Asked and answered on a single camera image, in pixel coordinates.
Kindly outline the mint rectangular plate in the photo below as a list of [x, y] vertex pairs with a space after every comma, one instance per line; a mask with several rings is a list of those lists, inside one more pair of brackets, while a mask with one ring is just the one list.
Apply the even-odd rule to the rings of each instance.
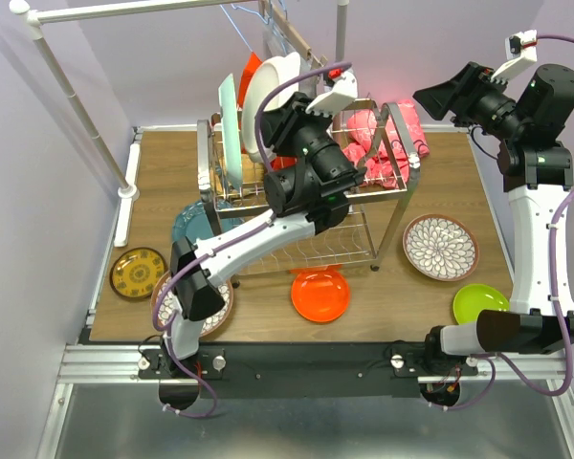
[[243, 171], [233, 74], [228, 74], [218, 87], [218, 99], [225, 172], [229, 184], [239, 189], [243, 185]]

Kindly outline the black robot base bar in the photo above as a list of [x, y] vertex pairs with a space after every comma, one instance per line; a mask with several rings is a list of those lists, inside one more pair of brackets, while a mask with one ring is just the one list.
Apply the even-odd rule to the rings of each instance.
[[416, 398], [426, 382], [465, 380], [477, 371], [463, 357], [443, 357], [422, 342], [206, 342], [173, 359], [145, 349], [139, 372], [158, 381], [166, 401], [391, 396]]

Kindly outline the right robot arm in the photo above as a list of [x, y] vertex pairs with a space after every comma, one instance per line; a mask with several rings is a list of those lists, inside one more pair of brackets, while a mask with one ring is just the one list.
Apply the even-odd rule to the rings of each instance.
[[434, 375], [453, 367], [456, 356], [548, 355], [574, 344], [565, 248], [573, 159], [558, 139], [574, 110], [574, 71], [542, 64], [519, 99], [506, 96], [505, 87], [491, 68], [470, 62], [448, 81], [413, 94], [432, 118], [451, 114], [454, 125], [480, 126], [499, 140], [497, 165], [515, 233], [508, 311], [484, 310], [471, 323], [433, 328], [420, 355]]

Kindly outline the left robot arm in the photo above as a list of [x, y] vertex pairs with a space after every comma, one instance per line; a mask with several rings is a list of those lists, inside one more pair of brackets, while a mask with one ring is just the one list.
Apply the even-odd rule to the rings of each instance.
[[365, 170], [346, 158], [327, 132], [332, 119], [310, 111], [311, 101], [296, 92], [258, 116], [263, 143], [296, 160], [264, 175], [268, 210], [211, 239], [173, 243], [171, 278], [158, 298], [174, 294], [177, 303], [166, 322], [154, 324], [163, 332], [160, 365], [169, 376], [181, 378], [191, 370], [204, 320], [224, 306], [223, 284], [265, 255], [345, 219], [345, 194], [363, 183]]

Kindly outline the woven bamboo plate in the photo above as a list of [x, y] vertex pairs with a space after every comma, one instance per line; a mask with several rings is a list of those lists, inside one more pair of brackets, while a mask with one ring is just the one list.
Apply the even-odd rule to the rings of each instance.
[[227, 157], [226, 172], [229, 184], [234, 188], [240, 188], [245, 184], [259, 181], [265, 169], [263, 163], [255, 163], [248, 154], [241, 154], [239, 158], [235, 155]]

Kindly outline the orange garment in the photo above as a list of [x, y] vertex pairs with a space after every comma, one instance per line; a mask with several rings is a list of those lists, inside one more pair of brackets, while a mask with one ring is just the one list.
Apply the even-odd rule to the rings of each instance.
[[269, 93], [286, 81], [297, 77], [300, 57], [296, 52], [274, 56], [262, 62], [250, 78], [242, 104], [240, 135], [253, 163], [265, 164], [256, 142], [254, 120], [258, 108]]

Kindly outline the teal scalloped plate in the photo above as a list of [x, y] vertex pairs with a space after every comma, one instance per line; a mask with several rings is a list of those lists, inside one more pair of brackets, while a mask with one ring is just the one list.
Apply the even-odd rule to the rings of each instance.
[[[232, 204], [224, 199], [219, 199], [218, 209], [225, 210], [233, 208]], [[237, 226], [245, 223], [243, 218], [221, 218], [220, 224], [223, 231], [233, 230]], [[171, 232], [173, 242], [186, 237], [190, 242], [195, 243], [198, 239], [207, 240], [214, 237], [210, 221], [204, 210], [201, 200], [189, 204], [177, 214]]]

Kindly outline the orange plastic plate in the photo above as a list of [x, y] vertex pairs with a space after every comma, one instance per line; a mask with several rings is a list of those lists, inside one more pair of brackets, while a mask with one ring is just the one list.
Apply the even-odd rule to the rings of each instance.
[[324, 324], [346, 312], [351, 292], [339, 267], [293, 270], [293, 274], [296, 277], [291, 286], [291, 300], [300, 316]]

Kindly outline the lime green plate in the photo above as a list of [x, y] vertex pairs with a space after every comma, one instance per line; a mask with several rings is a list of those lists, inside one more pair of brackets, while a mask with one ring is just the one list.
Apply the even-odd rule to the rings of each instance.
[[462, 287], [453, 298], [453, 317], [459, 325], [475, 322], [484, 310], [508, 312], [509, 301], [499, 290], [480, 283]]

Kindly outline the yellow patterned small plate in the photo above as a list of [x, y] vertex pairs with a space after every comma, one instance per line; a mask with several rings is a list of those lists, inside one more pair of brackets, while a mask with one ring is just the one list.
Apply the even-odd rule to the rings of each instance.
[[115, 261], [109, 272], [109, 283], [118, 297], [140, 301], [151, 297], [166, 271], [166, 260], [158, 251], [138, 247], [126, 251]]

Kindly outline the white clothes rail frame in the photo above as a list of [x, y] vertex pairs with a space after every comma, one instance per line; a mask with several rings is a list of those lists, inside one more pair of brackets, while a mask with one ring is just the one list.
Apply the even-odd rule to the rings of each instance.
[[[133, 141], [130, 145], [127, 167], [123, 173], [114, 156], [111, 154], [106, 142], [93, 123], [85, 106], [81, 102], [71, 81], [64, 73], [61, 65], [50, 48], [42, 32], [42, 26], [46, 24], [81, 21], [88, 19], [117, 17], [125, 15], [152, 13], [159, 11], [177, 11], [192, 8], [210, 6], [223, 6], [228, 3], [243, 3], [246, 1], [130, 1], [114, 4], [96, 5], [89, 7], [77, 7], [51, 11], [33, 10], [28, 1], [10, 1], [9, 9], [12, 14], [19, 17], [24, 24], [34, 46], [41, 54], [55, 81], [61, 88], [62, 93], [71, 105], [79, 122], [87, 132], [99, 156], [109, 167], [111, 173], [119, 183], [117, 194], [119, 207], [116, 228], [113, 236], [115, 248], [126, 247], [132, 219], [133, 205], [138, 199], [140, 191], [136, 186], [137, 174], [140, 164], [140, 143]], [[349, 1], [336, 1], [337, 25], [336, 25], [336, 58], [344, 55], [346, 17]]]

